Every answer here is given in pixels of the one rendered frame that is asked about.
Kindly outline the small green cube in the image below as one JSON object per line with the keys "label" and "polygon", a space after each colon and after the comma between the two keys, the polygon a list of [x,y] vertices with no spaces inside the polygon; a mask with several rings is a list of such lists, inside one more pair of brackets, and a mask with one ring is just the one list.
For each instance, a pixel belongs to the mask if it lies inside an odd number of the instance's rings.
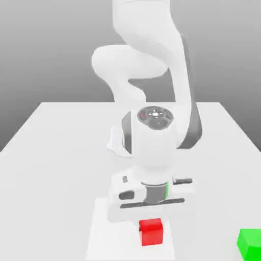
{"label": "small green cube", "polygon": [[241,228],[237,246],[243,261],[261,261],[261,229]]}

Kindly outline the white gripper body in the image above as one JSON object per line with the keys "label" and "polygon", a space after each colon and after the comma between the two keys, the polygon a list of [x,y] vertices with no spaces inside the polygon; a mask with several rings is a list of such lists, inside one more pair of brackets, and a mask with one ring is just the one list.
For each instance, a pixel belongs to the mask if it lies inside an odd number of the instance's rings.
{"label": "white gripper body", "polygon": [[164,221],[180,221],[188,218],[196,212],[196,197],[185,197],[184,202],[136,206],[120,208],[121,203],[110,199],[107,201],[108,220],[116,222],[138,222],[139,220],[161,218]]}

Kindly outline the small red cube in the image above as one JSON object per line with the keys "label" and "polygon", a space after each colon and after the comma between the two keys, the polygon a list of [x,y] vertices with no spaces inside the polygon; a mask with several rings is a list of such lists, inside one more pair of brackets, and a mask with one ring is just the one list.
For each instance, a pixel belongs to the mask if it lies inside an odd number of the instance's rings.
{"label": "small red cube", "polygon": [[163,243],[163,223],[160,218],[139,221],[139,233],[142,246],[159,245]]}

